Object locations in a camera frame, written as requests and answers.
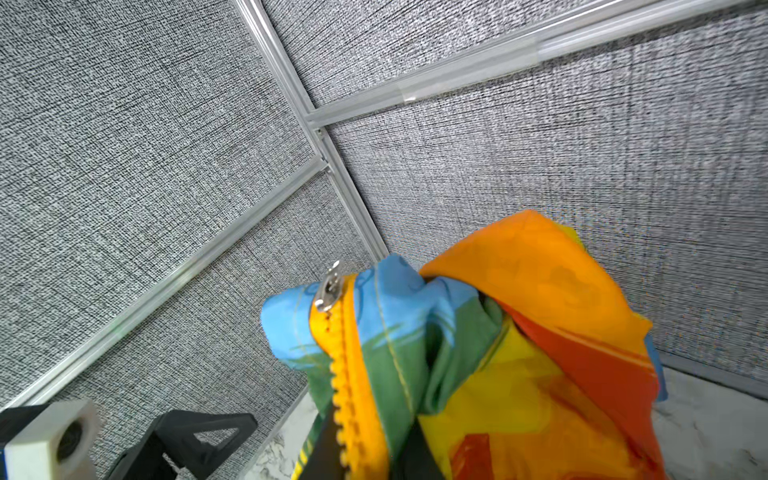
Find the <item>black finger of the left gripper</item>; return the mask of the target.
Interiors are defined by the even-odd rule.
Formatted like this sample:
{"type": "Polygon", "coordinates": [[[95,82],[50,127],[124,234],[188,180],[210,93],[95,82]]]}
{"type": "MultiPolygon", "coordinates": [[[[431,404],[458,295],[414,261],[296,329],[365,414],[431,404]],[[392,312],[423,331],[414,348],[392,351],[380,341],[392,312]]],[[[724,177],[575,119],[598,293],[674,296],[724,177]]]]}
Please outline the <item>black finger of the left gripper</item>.
{"type": "Polygon", "coordinates": [[[153,420],[141,440],[113,463],[108,479],[175,479],[178,470],[209,478],[256,431],[250,413],[171,410],[153,420]]]}

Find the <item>multicolour zippered cloth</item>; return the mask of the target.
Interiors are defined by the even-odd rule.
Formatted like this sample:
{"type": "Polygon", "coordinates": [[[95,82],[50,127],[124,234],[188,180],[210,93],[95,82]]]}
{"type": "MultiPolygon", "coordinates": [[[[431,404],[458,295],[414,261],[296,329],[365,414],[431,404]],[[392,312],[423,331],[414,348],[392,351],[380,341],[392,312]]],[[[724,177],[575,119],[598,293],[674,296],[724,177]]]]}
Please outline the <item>multicolour zippered cloth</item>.
{"type": "Polygon", "coordinates": [[[392,255],[269,298],[318,414],[297,479],[661,479],[651,322],[533,210],[420,269],[392,255]]]}

